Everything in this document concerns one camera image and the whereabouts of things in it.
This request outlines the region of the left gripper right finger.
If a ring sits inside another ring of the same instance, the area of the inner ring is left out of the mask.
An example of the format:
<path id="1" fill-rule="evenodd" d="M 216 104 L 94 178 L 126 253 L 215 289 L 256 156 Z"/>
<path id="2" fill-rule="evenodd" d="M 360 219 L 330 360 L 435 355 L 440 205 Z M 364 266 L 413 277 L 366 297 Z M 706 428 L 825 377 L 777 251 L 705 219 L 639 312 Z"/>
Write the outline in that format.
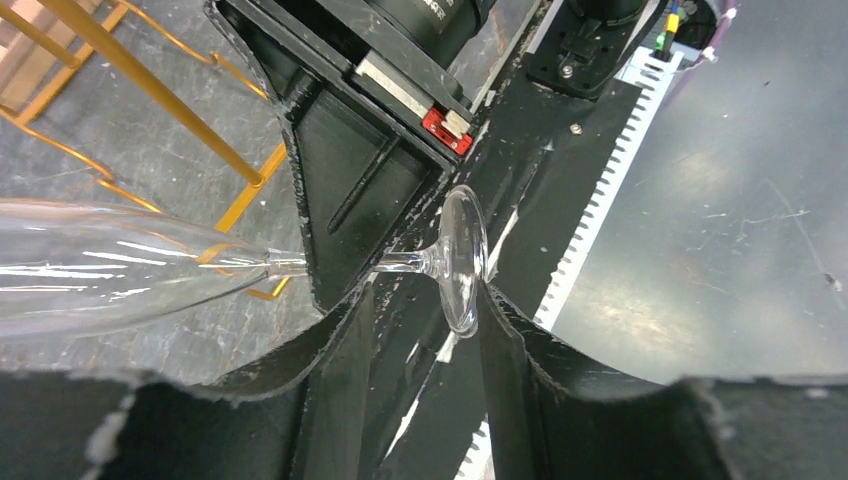
<path id="1" fill-rule="evenodd" d="M 642 380 L 477 294 L 500 479 L 843 479 L 845 377 Z"/>

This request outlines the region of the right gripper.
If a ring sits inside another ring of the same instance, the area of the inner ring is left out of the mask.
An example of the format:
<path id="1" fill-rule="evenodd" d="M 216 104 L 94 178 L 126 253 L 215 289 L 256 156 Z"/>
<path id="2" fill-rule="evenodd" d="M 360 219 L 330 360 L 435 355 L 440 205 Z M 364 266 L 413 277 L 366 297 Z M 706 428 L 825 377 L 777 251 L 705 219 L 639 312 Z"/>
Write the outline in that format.
<path id="1" fill-rule="evenodd" d="M 474 1 L 209 1 L 282 128 L 313 303 L 328 311 L 471 146 L 449 73 Z"/>

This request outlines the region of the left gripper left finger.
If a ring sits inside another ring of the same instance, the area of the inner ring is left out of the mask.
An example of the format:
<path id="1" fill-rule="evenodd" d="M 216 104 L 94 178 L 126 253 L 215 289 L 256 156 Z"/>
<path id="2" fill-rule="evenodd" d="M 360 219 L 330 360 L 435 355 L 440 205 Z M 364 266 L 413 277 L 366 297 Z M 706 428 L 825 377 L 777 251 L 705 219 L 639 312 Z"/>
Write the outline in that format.
<path id="1" fill-rule="evenodd" d="M 147 371 L 1 376 L 5 479 L 352 479 L 374 289 L 212 385 Z"/>

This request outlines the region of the clear wine glass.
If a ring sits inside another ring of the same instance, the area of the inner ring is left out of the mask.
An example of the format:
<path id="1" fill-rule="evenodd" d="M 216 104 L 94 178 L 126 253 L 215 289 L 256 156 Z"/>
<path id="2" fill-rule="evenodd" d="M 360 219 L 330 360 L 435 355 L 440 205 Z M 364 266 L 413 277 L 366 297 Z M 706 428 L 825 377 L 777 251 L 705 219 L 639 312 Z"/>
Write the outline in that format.
<path id="1" fill-rule="evenodd" d="M 450 329 L 477 329 L 488 240 L 475 193 L 445 197 L 436 241 L 389 252 L 374 273 L 437 282 Z M 77 338 L 134 328 L 254 288 L 308 275 L 304 253 L 265 248 L 146 209 L 1 199 L 1 341 Z"/>

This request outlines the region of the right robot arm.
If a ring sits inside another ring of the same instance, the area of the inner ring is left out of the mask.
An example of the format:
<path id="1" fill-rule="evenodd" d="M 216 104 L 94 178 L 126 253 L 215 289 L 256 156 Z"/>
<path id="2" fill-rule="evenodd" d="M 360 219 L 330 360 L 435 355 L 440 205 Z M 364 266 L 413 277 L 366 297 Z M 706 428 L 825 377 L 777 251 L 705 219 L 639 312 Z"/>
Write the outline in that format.
<path id="1" fill-rule="evenodd" d="M 328 311 L 471 148 L 448 68 L 489 1 L 208 1 L 282 126 L 314 306 Z"/>

